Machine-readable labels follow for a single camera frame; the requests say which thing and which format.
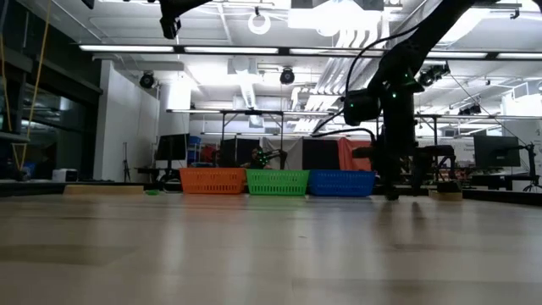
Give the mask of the small wooden block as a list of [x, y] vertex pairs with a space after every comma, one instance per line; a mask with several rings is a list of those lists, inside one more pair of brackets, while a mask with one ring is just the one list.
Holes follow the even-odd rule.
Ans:
[[442, 202], [460, 202], [463, 199], [461, 192], [429, 191], [429, 197]]

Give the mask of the long wooden block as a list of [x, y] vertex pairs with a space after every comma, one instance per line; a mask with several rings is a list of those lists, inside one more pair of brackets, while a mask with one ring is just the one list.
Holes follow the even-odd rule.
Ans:
[[67, 185], [64, 195], [141, 195], [144, 186]]

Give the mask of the black tripod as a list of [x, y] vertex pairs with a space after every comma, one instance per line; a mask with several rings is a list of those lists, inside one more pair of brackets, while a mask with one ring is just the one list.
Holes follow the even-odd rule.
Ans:
[[130, 178], [130, 166], [128, 164], [128, 145], [125, 141], [122, 144], [122, 157], [123, 157], [123, 174], [124, 174], [124, 183], [131, 182]]

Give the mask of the black panel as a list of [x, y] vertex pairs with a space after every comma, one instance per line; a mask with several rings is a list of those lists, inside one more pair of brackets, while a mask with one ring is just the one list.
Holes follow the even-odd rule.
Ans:
[[259, 148], [259, 140], [232, 138], [221, 143], [217, 163], [222, 168], [235, 168], [252, 161], [252, 152]]
[[339, 169], [339, 148], [336, 140], [302, 140], [302, 168]]

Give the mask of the black metal frame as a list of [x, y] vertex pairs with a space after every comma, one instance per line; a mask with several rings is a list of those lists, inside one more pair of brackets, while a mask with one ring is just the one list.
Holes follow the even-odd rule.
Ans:
[[234, 119], [238, 114], [243, 114], [245, 116], [264, 116], [267, 115], [271, 120], [275, 122], [275, 124], [280, 128], [280, 151], [279, 159], [280, 159], [280, 168], [284, 169], [286, 164], [286, 153], [284, 151], [284, 126], [285, 126], [285, 112], [279, 111], [279, 110], [259, 110], [254, 108], [249, 109], [240, 109], [240, 110], [220, 110], [219, 111], [222, 114], [222, 124], [221, 124], [221, 138], [220, 138], [220, 145], [223, 145], [224, 143], [224, 136], [225, 136], [225, 126], [230, 122], [229, 120], [226, 120], [226, 116], [229, 114], [233, 114], [232, 119]]
[[418, 129], [420, 134], [416, 134], [420, 139], [431, 139], [434, 145], [439, 143], [439, 129], [438, 129], [438, 114], [421, 114], [416, 113], [415, 118], [418, 120]]

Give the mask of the black computer monitor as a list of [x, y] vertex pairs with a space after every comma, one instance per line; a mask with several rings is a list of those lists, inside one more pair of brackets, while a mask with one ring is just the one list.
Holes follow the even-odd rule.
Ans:
[[189, 134], [160, 136], [158, 141], [158, 149], [156, 152], [156, 160], [185, 160], [186, 150], [189, 143]]
[[513, 136], [475, 136], [474, 159], [482, 169], [519, 167], [521, 165], [519, 141]]

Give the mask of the blue bin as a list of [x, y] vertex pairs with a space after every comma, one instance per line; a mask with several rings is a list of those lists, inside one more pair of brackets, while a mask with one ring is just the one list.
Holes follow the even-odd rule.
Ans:
[[190, 136], [186, 147], [186, 161], [188, 164], [198, 163], [201, 159], [201, 138]]

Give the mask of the green plastic basket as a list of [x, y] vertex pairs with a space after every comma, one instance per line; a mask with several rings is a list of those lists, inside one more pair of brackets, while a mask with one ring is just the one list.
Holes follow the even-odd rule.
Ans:
[[265, 196], [304, 196], [309, 174], [309, 170], [246, 170], [250, 194]]

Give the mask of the seated person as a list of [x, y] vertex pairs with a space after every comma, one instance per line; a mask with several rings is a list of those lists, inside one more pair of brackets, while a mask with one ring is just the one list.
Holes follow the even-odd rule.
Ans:
[[241, 165], [245, 169], [271, 169], [268, 160], [263, 156], [263, 149], [255, 147], [252, 149], [251, 161]]

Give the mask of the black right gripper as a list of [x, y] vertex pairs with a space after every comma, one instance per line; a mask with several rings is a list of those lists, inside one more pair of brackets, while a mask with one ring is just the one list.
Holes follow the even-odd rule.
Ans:
[[[413, 154], [416, 146], [413, 94], [406, 91], [386, 92], [380, 103], [384, 115], [384, 154], [390, 169], [383, 173], [384, 195], [395, 201], [400, 194], [395, 183], [400, 179], [401, 158]], [[415, 167], [412, 172], [412, 194], [418, 196], [423, 184], [425, 170]]]

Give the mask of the black spotlight cluster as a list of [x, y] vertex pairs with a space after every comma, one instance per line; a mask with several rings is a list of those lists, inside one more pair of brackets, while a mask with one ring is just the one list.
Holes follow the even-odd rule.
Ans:
[[430, 65], [426, 69], [422, 69], [418, 76], [418, 82], [424, 86], [432, 86], [436, 81], [441, 80], [444, 76], [451, 72], [448, 64]]

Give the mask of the white box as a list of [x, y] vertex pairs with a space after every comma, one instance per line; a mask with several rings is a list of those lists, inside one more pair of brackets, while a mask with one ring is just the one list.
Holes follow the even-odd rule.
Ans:
[[78, 176], [77, 169], [54, 169], [52, 172], [52, 181], [58, 183], [76, 182]]

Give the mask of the blue plastic basket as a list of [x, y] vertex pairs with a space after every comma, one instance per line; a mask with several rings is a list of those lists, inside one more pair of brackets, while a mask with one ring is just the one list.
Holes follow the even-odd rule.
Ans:
[[373, 193], [373, 171], [312, 169], [310, 192], [320, 197], [368, 197]]

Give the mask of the long ceiling light strip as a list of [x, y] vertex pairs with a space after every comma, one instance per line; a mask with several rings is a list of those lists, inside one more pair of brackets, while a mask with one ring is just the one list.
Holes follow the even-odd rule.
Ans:
[[[359, 48], [337, 47], [241, 47], [241, 46], [166, 46], [80, 44], [79, 49], [90, 53], [128, 54], [191, 54], [191, 55], [257, 55], [286, 57], [354, 58]], [[542, 61], [542, 52], [459, 51], [432, 50], [426, 56], [431, 60], [482, 60], [482, 61]]]

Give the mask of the black monitor stand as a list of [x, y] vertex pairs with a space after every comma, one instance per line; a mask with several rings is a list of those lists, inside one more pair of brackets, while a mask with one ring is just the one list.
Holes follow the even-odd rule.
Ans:
[[520, 151], [520, 150], [526, 150], [528, 152], [528, 166], [529, 171], [527, 175], [508, 175], [505, 177], [506, 182], [506, 189], [508, 191], [511, 191], [513, 186], [512, 183], [514, 180], [517, 181], [529, 181], [529, 184], [523, 188], [523, 191], [531, 192], [535, 189], [542, 190], [542, 186], [539, 184], [539, 178], [540, 176], [536, 172], [536, 164], [535, 164], [535, 152], [534, 152], [534, 144], [526, 144], [521, 146], [515, 146], [508, 148], [508, 151]]

